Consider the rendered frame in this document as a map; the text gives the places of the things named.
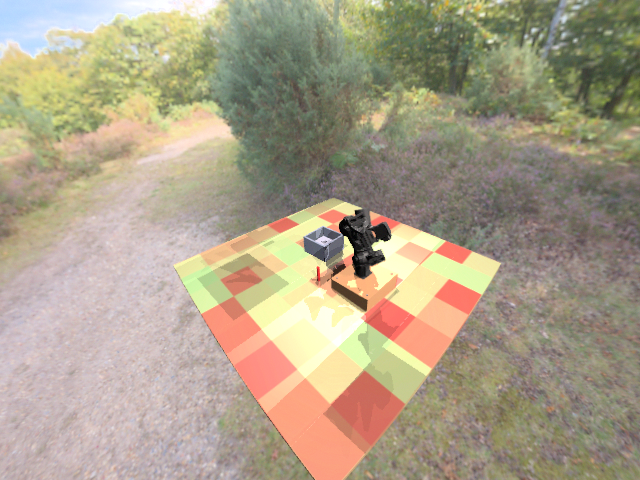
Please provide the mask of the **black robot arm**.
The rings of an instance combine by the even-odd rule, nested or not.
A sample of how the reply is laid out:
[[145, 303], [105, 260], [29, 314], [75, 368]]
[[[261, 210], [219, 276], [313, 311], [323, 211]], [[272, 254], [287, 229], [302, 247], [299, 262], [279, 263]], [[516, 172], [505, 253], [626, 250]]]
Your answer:
[[[367, 226], [367, 228], [369, 228], [370, 230], [372, 229], [372, 231], [376, 234], [377, 242], [379, 240], [383, 240], [383, 242], [391, 240], [391, 236], [392, 236], [391, 229], [386, 221], [383, 221], [373, 226], [371, 221], [370, 207], [355, 210], [355, 215], [361, 212], [365, 213], [369, 221], [369, 225]], [[339, 222], [339, 231], [342, 233], [343, 236], [348, 237], [354, 249], [354, 256], [352, 257], [352, 262], [356, 270], [356, 272], [354, 272], [354, 275], [365, 280], [366, 278], [368, 278], [368, 276], [372, 274], [372, 272], [370, 271], [371, 266], [369, 265], [368, 260], [366, 258], [366, 256], [369, 253], [366, 247], [362, 248], [357, 238], [358, 233], [353, 232], [348, 222], [349, 218], [353, 216], [354, 215], [345, 216], [343, 220]]]

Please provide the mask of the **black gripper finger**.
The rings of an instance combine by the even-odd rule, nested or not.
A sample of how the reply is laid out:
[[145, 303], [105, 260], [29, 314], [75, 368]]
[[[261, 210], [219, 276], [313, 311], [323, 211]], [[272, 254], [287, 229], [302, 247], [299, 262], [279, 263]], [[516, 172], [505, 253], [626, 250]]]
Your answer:
[[367, 255], [366, 258], [368, 260], [369, 263], [373, 263], [374, 261], [381, 259], [383, 257], [383, 253], [380, 250], [375, 251], [374, 253]]
[[358, 234], [363, 234], [365, 233], [366, 227], [369, 225], [369, 222], [367, 220], [366, 217], [352, 223], [350, 226], [353, 230], [353, 232], [358, 233]]

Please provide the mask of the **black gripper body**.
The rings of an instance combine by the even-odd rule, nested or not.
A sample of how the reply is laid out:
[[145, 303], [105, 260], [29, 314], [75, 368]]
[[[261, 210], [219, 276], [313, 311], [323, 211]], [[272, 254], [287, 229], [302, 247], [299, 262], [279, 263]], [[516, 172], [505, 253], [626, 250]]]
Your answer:
[[[358, 221], [358, 220], [360, 220], [360, 219], [362, 219], [364, 217], [366, 217], [365, 213], [361, 212], [361, 213], [349, 218], [348, 222], [351, 225], [352, 223], [354, 223], [354, 222], [356, 222], [356, 221]], [[375, 237], [372, 229], [370, 230], [369, 228], [366, 227], [365, 233], [357, 234], [357, 238], [358, 238], [362, 248], [366, 247], [366, 249], [367, 249], [367, 251], [369, 253], [368, 255], [370, 255], [370, 254], [375, 252], [373, 247], [372, 247], [372, 245], [374, 243], [376, 243], [377, 241], [376, 241], [376, 237]], [[372, 253], [371, 253], [369, 247], [370, 247]], [[369, 263], [369, 262], [368, 263], [369, 263], [369, 265], [371, 267], [373, 267], [373, 266], [375, 266], [375, 265], [377, 265], [379, 263], [384, 262], [385, 260], [386, 260], [386, 258], [385, 258], [385, 256], [383, 256], [381, 259], [378, 259], [378, 260], [374, 261], [373, 263]]]

